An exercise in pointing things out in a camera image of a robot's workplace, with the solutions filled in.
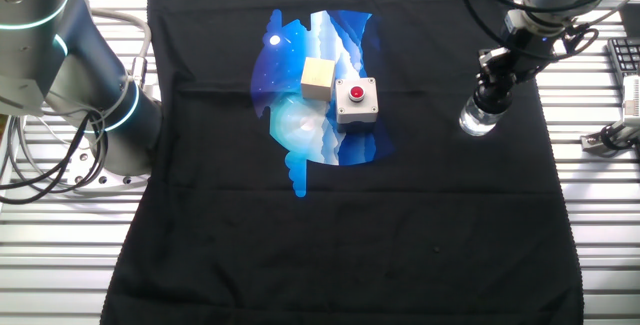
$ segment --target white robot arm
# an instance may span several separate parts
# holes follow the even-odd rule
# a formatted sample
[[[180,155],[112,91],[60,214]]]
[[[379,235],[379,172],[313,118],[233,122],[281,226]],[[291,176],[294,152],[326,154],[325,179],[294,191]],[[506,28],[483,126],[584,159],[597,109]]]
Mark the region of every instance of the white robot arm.
[[[150,172],[162,118],[140,88],[146,60],[135,64],[128,73],[109,48],[88,0],[0,0],[0,113],[42,116],[46,101],[78,126],[85,113],[71,112],[97,109],[109,138],[104,167],[124,176]]]

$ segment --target white box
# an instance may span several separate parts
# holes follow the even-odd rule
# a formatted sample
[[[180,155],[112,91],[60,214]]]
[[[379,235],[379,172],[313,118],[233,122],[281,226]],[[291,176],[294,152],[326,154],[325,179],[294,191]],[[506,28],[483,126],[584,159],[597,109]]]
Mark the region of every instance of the white box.
[[[336,62],[333,60],[307,58],[302,71],[302,97],[330,102],[333,97],[333,79]]]
[[[364,90],[361,98],[350,96],[354,87]],[[371,131],[378,120],[378,92],[374,78],[336,80],[336,122],[339,132]]]
[[[624,97],[622,100],[622,119],[624,126],[640,127],[640,77],[624,78]]]

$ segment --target black t-shirt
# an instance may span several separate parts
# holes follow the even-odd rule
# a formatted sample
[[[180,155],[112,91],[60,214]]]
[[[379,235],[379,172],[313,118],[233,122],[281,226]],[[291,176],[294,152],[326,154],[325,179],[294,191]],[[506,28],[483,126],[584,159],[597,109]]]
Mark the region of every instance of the black t-shirt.
[[[487,136],[458,124],[495,47],[461,0],[148,10],[165,121],[103,325],[582,324],[535,84]],[[296,97],[306,56],[375,78],[373,133]]]

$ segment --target graphic print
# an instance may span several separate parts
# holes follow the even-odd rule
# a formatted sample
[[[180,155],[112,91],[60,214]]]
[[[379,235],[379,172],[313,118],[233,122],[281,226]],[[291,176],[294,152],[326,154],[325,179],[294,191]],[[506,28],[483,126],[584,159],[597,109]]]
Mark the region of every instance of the graphic print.
[[[311,14],[311,29],[299,20],[285,26],[275,10],[263,37],[251,95],[258,117],[270,109],[271,136],[289,150],[284,161],[298,197],[307,193],[307,161],[333,166],[371,162],[392,151],[382,120],[371,133],[337,131],[331,103],[302,97],[300,80],[307,57],[336,61],[336,79],[367,77],[362,38],[371,14],[322,11]]]

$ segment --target black cloth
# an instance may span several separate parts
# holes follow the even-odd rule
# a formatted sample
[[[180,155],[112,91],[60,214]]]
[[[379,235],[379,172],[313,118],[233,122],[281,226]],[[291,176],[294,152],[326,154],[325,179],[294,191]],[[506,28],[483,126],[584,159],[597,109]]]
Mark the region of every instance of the black cloth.
[[[640,5],[626,4],[620,9],[620,18],[627,37],[640,37]]]
[[[504,9],[473,0],[496,30]],[[395,151],[308,163],[258,118],[252,72],[274,9],[373,14],[363,40]],[[461,0],[149,0],[165,122],[101,323],[582,324],[567,212],[534,84],[465,134],[477,51]]]

